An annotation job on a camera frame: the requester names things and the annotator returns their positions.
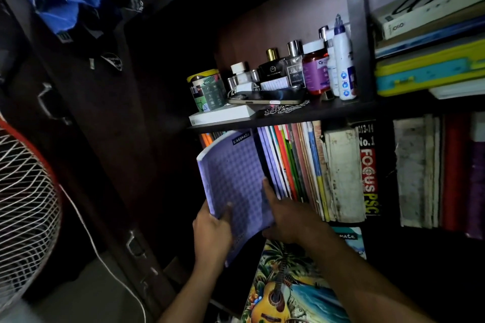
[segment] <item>guitar illustration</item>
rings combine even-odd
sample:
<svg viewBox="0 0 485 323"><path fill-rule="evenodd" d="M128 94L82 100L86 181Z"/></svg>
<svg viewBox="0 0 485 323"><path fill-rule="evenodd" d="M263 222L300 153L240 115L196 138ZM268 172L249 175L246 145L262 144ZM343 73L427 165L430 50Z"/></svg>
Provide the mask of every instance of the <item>guitar illustration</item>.
<svg viewBox="0 0 485 323"><path fill-rule="evenodd" d="M279 265L275 282L269 282L264 287L263 298L254 306L251 312L253 323L285 323L291 318L288 308L290 289L284 281L286 258Z"/></svg>

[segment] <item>lotion bottle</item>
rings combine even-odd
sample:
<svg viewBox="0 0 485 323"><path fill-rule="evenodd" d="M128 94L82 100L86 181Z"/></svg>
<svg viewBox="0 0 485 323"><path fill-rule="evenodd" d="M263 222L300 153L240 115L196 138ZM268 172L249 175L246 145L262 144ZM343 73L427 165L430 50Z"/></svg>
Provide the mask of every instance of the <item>lotion bottle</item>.
<svg viewBox="0 0 485 323"><path fill-rule="evenodd" d="M340 14L337 14L335 19L333 45L340 99L354 99L357 95L355 93L355 68L352 58L352 46L347 33L345 33L345 26Z"/></svg>

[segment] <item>perfume bottle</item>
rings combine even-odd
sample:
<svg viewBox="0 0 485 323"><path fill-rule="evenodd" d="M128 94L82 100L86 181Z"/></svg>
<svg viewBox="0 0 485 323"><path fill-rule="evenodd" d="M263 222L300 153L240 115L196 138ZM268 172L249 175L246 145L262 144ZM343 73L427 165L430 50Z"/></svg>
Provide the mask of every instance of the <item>perfume bottle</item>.
<svg viewBox="0 0 485 323"><path fill-rule="evenodd" d="M272 81L276 78L286 77L285 59L280 59L277 48L266 50L268 62L261 64L259 70L259 80L261 82Z"/></svg>
<svg viewBox="0 0 485 323"><path fill-rule="evenodd" d="M286 74L291 86L300 85L305 87L303 76L303 49L300 40L288 42L289 57L285 58Z"/></svg>

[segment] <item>electric fan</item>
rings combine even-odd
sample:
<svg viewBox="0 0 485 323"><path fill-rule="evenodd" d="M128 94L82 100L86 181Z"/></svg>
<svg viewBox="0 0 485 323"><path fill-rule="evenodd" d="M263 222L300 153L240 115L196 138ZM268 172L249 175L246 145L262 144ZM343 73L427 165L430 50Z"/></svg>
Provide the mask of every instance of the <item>electric fan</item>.
<svg viewBox="0 0 485 323"><path fill-rule="evenodd" d="M59 187L42 155L0 120L0 312L49 258L61 227Z"/></svg>

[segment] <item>classmate notebook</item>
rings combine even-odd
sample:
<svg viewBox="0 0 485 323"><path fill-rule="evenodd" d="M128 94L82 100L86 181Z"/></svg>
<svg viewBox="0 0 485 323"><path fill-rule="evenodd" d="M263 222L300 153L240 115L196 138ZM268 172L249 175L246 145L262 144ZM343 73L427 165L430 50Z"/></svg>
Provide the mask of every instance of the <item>classmate notebook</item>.
<svg viewBox="0 0 485 323"><path fill-rule="evenodd" d="M197 156L200 176L212 215L220 218L233 203L231 230L234 243L226 265L256 233L273 223L264 195L263 169L251 130L228 131Z"/></svg>
<svg viewBox="0 0 485 323"><path fill-rule="evenodd" d="M333 228L366 259L360 228ZM278 297L278 302L270 300ZM350 319L314 262L297 245L267 240L241 323L344 323Z"/></svg>

